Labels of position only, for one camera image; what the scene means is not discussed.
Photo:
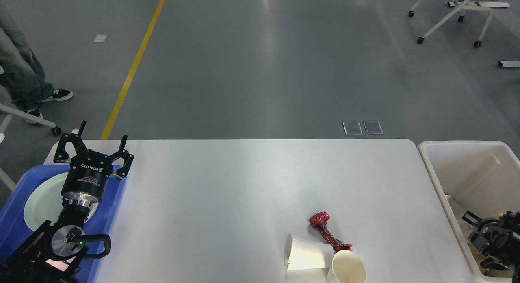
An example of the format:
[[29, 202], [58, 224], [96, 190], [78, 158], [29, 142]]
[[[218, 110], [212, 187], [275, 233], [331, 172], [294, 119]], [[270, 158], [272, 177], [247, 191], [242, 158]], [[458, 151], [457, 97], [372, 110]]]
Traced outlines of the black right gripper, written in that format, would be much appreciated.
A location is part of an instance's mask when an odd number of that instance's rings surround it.
[[519, 271], [520, 213], [507, 211], [497, 220], [483, 222], [483, 219], [466, 211], [461, 220], [477, 228], [469, 237], [468, 242], [487, 258], [479, 263], [480, 268], [498, 271]]

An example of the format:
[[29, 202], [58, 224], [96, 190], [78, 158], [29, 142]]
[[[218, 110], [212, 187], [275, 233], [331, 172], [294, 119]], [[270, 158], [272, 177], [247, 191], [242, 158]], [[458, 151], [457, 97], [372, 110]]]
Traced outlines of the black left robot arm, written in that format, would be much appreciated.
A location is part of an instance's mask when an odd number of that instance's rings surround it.
[[110, 236], [89, 234], [85, 223], [93, 205], [107, 205], [103, 197], [109, 178], [122, 181], [134, 155], [125, 148], [127, 135], [111, 155], [87, 148], [82, 140], [85, 126], [83, 121], [78, 132], [61, 135], [54, 154], [56, 164], [70, 166], [56, 222], [45, 220], [6, 257], [1, 263], [2, 283], [76, 283], [82, 261], [110, 253]]

